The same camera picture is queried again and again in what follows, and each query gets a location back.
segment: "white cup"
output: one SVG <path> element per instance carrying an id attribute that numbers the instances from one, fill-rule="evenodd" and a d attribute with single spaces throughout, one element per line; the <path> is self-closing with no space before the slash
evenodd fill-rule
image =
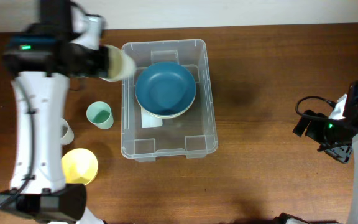
<path id="1" fill-rule="evenodd" d="M 100 129 L 109 129 L 114 123 L 110 106 L 105 102 L 94 102 L 86 110 L 86 118 Z"/>
<path id="2" fill-rule="evenodd" d="M 62 137 L 60 138 L 60 144 L 68 145 L 74 140 L 74 132 L 71 130 L 71 127 L 65 119 L 60 118 L 60 123 L 62 125 Z"/>

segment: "green indicator light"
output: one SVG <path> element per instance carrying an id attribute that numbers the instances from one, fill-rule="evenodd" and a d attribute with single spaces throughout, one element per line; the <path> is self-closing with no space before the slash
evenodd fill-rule
<path id="1" fill-rule="evenodd" d="M 31 45 L 21 45 L 20 48 L 22 50 L 30 50 L 31 49 Z"/>

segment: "yellow cup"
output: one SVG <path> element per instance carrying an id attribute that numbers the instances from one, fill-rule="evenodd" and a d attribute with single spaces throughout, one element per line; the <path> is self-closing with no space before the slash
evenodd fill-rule
<path id="1" fill-rule="evenodd" d="M 73 149 L 65 154 L 62 166 L 68 184 L 87 185 L 98 174 L 98 159 L 87 149 Z"/>

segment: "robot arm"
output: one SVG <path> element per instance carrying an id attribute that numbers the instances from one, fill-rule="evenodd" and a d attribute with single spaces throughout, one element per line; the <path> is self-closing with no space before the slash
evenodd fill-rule
<path id="1" fill-rule="evenodd" d="M 310 110 L 305 111 L 305 114 L 327 118 L 321 113 L 316 114 Z M 354 131 L 355 128 L 358 129 L 358 81 L 352 83 L 348 95 L 344 95 L 337 101 L 333 112 L 328 118 L 341 121 L 343 125 L 335 125 L 329 122 L 328 119 L 324 122 L 321 119 L 313 120 L 302 117 L 293 132 L 301 136 L 306 130 L 306 136 L 320 143 L 318 151 L 324 151 L 335 160 L 344 164 L 349 162 L 350 156 L 354 151 L 353 196 L 347 223 L 358 224 L 358 133 Z M 289 218 L 288 221 L 287 223 L 296 223 L 292 218 Z"/>
<path id="2" fill-rule="evenodd" d="M 40 1 L 40 23 L 11 39 L 4 63 L 15 77 L 17 154 L 1 210 L 39 223 L 105 223 L 86 208 L 85 186 L 65 183 L 60 144 L 69 77 L 108 78 L 103 29 L 101 16 L 48 0 Z"/>

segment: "white wall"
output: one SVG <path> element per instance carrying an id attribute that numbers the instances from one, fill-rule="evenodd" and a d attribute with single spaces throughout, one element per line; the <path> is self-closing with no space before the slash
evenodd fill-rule
<path id="1" fill-rule="evenodd" d="M 38 0 L 0 0 L 0 32 L 36 18 Z M 108 29 L 358 22 L 358 0 L 77 0 Z"/>

